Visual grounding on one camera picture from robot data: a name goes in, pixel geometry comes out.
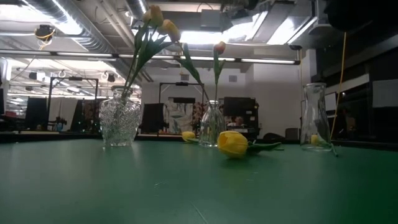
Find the lamp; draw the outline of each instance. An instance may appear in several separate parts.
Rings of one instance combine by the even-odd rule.
[[[114,78],[114,74],[109,74],[108,75],[108,82],[114,82],[115,78]]]

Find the bottle neck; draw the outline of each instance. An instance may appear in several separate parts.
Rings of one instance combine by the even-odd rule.
[[[209,104],[208,110],[215,109],[215,108],[218,109],[218,106],[220,105],[220,103],[216,100],[210,100],[208,102],[208,104]]]

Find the clear glass bottle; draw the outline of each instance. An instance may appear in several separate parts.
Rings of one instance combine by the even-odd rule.
[[[200,121],[199,145],[216,147],[221,132],[226,131],[224,116],[218,108],[218,101],[210,100],[209,107]]]
[[[330,130],[325,109],[325,83],[304,86],[305,111],[302,118],[300,145],[308,151],[330,151]]]
[[[105,146],[131,146],[141,123],[141,104],[122,97],[124,87],[112,86],[113,99],[101,102],[99,121]]]

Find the person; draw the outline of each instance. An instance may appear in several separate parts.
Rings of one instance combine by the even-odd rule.
[[[238,116],[235,118],[235,122],[229,123],[228,126],[232,126],[232,127],[241,127],[243,126],[243,118]]]

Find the fluorescent light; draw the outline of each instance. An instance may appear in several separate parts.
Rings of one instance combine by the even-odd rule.
[[[13,100],[13,101],[15,101],[15,102],[23,102],[23,101],[24,101],[24,100],[21,99],[21,98],[15,98],[15,99],[11,99],[11,100]]]
[[[225,60],[226,62],[234,62],[235,58],[218,58],[218,60]]]
[[[49,97],[47,94],[29,94],[29,93],[8,93],[9,96],[36,96],[36,97]],[[78,99],[86,99],[86,100],[94,100],[94,96],[83,96],[83,95],[51,95],[51,97],[65,97],[65,98],[78,98]],[[112,99],[112,96],[97,96],[97,99]],[[136,97],[130,97],[132,100],[139,100]]]
[[[208,60],[208,61],[212,61],[214,60],[214,58],[212,57],[197,57],[197,56],[191,56],[192,60]]]
[[[311,19],[310,22],[307,23],[302,29],[300,29],[289,41],[287,41],[288,44],[293,43],[298,37],[300,37],[312,24],[318,20],[318,17],[315,16],[314,18]]]
[[[121,58],[133,58],[133,55],[120,54],[119,57],[121,57]]]
[[[292,60],[242,58],[241,61],[242,62],[246,62],[246,63],[274,63],[274,64],[286,64],[286,65],[293,65],[294,64],[294,61],[292,61]]]
[[[291,18],[286,18],[285,21],[278,27],[267,44],[285,44],[294,35],[294,23]]]
[[[91,61],[104,61],[104,62],[115,62],[116,58],[87,58],[87,60]]]
[[[220,41],[222,41],[220,32],[200,31],[183,31],[180,40],[180,42],[188,44],[217,44]]]
[[[75,88],[75,87],[68,87],[67,90],[70,90],[70,91],[75,92],[75,93],[79,93],[80,92],[80,89]]]
[[[51,55],[50,52],[39,50],[0,50],[0,54]]]
[[[169,55],[154,55],[153,59],[174,59],[174,56]]]
[[[112,57],[112,54],[96,53],[76,53],[76,52],[58,52],[59,56],[77,56],[77,57]]]

